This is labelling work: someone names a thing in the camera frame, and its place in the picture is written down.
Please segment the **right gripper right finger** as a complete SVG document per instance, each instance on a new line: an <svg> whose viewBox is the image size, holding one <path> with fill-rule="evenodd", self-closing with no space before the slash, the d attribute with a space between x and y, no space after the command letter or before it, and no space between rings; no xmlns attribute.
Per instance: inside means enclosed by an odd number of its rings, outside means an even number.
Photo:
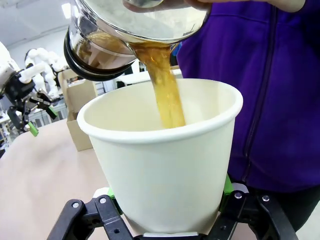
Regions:
<svg viewBox="0 0 320 240"><path fill-rule="evenodd" d="M230 240L237 224L247 224L258 240L297 240L289 219L270 194L249 192L226 177L216 218L208 240Z"/></svg>

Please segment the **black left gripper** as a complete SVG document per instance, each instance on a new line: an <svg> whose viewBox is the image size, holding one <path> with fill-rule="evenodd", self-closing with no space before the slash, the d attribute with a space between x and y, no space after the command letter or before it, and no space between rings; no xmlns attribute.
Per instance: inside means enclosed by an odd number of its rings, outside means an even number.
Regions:
<svg viewBox="0 0 320 240"><path fill-rule="evenodd" d="M21 102L36 86L33 80L29 83L22 83L19 80L20 77L21 71L17 71L10 76L4 85L4 95L13 105ZM30 132L34 137L37 137L39 130L29 121L29 114L36 109L41 109L53 120L57 118L58 114L52 107L52 98L44 90L32 92L29 97L29 105L30 107L25 107L23 110L18 110L16 106L10 106L7 115L18 131Z"/></svg>

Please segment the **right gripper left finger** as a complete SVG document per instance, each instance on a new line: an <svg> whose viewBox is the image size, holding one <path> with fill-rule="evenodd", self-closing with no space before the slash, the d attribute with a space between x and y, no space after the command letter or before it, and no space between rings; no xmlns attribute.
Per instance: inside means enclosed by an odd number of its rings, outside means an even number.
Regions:
<svg viewBox="0 0 320 240"><path fill-rule="evenodd" d="M64 205L49 240L88 240L96 228L103 228L109 240L135 240L115 199L103 194L84 203L71 199Z"/></svg>

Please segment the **person's right hand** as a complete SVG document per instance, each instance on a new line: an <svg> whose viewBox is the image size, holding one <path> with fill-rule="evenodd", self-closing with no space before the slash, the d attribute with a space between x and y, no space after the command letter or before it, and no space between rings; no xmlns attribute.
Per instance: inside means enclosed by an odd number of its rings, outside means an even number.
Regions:
<svg viewBox="0 0 320 240"><path fill-rule="evenodd" d="M235 3L243 0L187 0L189 4L208 5L213 3ZM256 0L256 2L268 3L284 12L294 13L303 8L305 0Z"/></svg>

